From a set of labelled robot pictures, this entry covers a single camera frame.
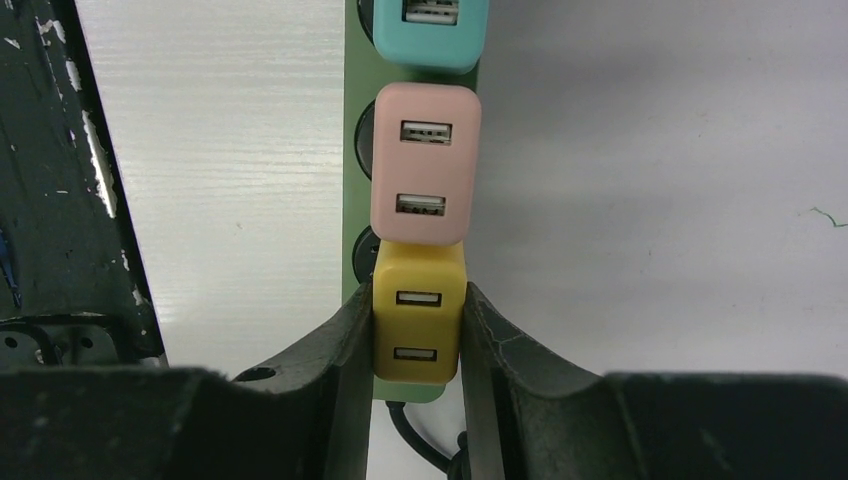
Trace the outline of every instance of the pink usb charger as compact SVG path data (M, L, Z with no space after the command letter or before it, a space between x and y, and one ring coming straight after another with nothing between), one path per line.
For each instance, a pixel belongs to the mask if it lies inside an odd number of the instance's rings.
M468 234L482 109L455 85L392 83L374 107L371 228L383 240L448 246Z

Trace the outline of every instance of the usb port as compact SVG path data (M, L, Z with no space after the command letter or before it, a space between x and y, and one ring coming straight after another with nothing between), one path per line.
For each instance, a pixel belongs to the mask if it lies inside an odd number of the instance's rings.
M426 348L395 348L395 360L417 360L435 362L437 352Z
M441 307L442 294L430 292L397 292L395 303L398 305L417 305L419 307Z
M444 217L445 197L431 197L429 195L409 195L401 193L397 196L395 212Z
M459 18L459 0L404 0L403 21L456 25Z
M400 141L450 145L452 128L447 123L403 121L400 125Z

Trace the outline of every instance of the power cord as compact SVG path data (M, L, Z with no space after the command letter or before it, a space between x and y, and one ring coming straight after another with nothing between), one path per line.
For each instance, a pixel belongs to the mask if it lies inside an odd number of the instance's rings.
M406 418L406 412L403 411L406 403L386 402L386 406L389 407L389 415L392 417L392 423L395 429L401 438L418 455L421 455L424 460L427 460L431 465L446 473L448 480L471 480L471 465L468 460L468 434L466 432L460 433L456 439L456 443L459 445L459 452L453 458L448 458L427 443L412 428L412 425L410 425L409 420Z

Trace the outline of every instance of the white table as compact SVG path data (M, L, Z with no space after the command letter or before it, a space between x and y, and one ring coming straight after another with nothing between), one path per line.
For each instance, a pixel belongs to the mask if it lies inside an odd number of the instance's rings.
M338 307L341 2L78 0L172 365ZM611 369L848 374L848 4L493 0L470 274ZM461 387L412 407L444 448ZM375 404L369 478L443 478Z

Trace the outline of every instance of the green power strip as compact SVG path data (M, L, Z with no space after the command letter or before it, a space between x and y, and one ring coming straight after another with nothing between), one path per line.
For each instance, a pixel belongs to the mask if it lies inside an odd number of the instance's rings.
M384 86L392 82L425 82L477 86L477 68L462 75L438 75L393 65L380 57L365 33L357 0L345 1L344 58L344 206L342 215L342 300L359 286L353 269L356 239L368 228L371 180L356 157L356 125L362 113ZM409 403L427 403L439 398L443 386L394 383L374 378L374 398Z

